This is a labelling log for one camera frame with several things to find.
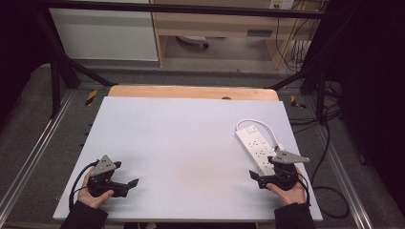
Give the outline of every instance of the black sleeve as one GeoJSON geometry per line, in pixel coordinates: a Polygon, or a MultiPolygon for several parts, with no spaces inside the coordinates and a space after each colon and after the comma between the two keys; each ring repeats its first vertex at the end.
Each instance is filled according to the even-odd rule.
{"type": "Polygon", "coordinates": [[[306,203],[292,203],[274,211],[276,228],[311,229],[315,224],[310,215],[309,206],[306,203]]]}
{"type": "Polygon", "coordinates": [[[104,225],[107,216],[107,213],[99,209],[89,207],[86,204],[77,201],[60,228],[100,229],[104,225]]]}

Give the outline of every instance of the white cable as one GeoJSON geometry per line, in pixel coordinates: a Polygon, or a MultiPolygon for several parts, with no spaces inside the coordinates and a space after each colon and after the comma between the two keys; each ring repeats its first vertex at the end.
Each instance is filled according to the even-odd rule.
{"type": "Polygon", "coordinates": [[[246,122],[246,121],[257,122],[257,123],[262,124],[262,125],[264,125],[265,127],[267,127],[267,128],[270,130],[271,134],[273,135],[274,140],[276,141],[277,146],[280,148],[280,150],[281,150],[281,151],[284,151],[284,150],[286,149],[286,147],[284,147],[283,143],[281,143],[281,142],[277,139],[276,134],[274,134],[274,132],[273,132],[273,130],[271,129],[271,127],[268,126],[267,124],[265,124],[265,122],[263,122],[263,121],[259,121],[259,120],[256,120],[256,119],[243,119],[243,120],[239,121],[238,123],[236,123],[236,126],[235,126],[236,131],[239,131],[239,125],[240,125],[241,123],[243,123],[243,122],[246,122]]]}

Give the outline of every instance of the white table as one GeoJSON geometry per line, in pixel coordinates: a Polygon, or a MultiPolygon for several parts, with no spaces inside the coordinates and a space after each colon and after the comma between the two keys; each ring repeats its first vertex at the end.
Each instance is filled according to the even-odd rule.
{"type": "MultiPolygon", "coordinates": [[[[122,161],[113,181],[139,178],[127,198],[110,198],[102,206],[110,220],[274,219],[273,211],[282,206],[281,200],[260,190],[250,178],[248,171],[255,167],[234,135],[235,124],[245,118],[264,121],[288,151],[299,154],[282,102],[105,97],[53,217],[67,217],[68,196],[78,173],[108,155],[112,161],[122,161]]],[[[272,142],[267,130],[256,126],[272,142]]],[[[308,179],[303,164],[297,166],[308,179]]],[[[322,220],[309,189],[312,217],[322,220]]]]}

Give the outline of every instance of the power strip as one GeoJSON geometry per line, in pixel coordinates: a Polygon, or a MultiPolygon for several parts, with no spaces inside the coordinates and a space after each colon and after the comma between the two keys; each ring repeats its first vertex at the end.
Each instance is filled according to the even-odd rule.
{"type": "Polygon", "coordinates": [[[259,175],[272,176],[275,174],[273,165],[268,162],[268,157],[277,156],[277,154],[254,125],[238,130],[236,137],[256,165],[259,175]]]}
{"type": "Polygon", "coordinates": [[[293,3],[294,0],[271,0],[268,8],[276,10],[291,10],[293,3]]]}

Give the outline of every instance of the hand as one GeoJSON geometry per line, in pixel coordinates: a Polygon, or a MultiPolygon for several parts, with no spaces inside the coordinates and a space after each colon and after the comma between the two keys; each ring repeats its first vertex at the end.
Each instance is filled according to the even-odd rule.
{"type": "Polygon", "coordinates": [[[105,193],[103,193],[101,196],[99,196],[98,198],[94,198],[90,193],[89,190],[87,189],[87,181],[89,180],[90,174],[92,173],[92,171],[95,169],[95,167],[92,167],[92,169],[90,170],[90,172],[86,175],[86,177],[83,180],[83,185],[82,187],[85,187],[83,189],[81,189],[78,192],[78,198],[77,200],[79,200],[80,202],[92,207],[92,208],[98,208],[102,203],[104,203],[108,198],[110,198],[114,191],[113,190],[109,190],[105,193]]]}
{"type": "MultiPolygon", "coordinates": [[[[297,167],[295,167],[295,168],[297,169],[298,178],[302,181],[303,178],[301,176],[300,170],[297,167]]],[[[289,205],[289,204],[295,203],[295,202],[296,203],[305,203],[306,202],[305,189],[299,182],[297,182],[294,185],[294,187],[292,187],[288,191],[284,191],[283,189],[279,188],[277,185],[275,185],[273,183],[268,183],[266,185],[266,187],[268,190],[270,190],[271,192],[273,192],[274,194],[279,196],[285,205],[289,205]]]]}

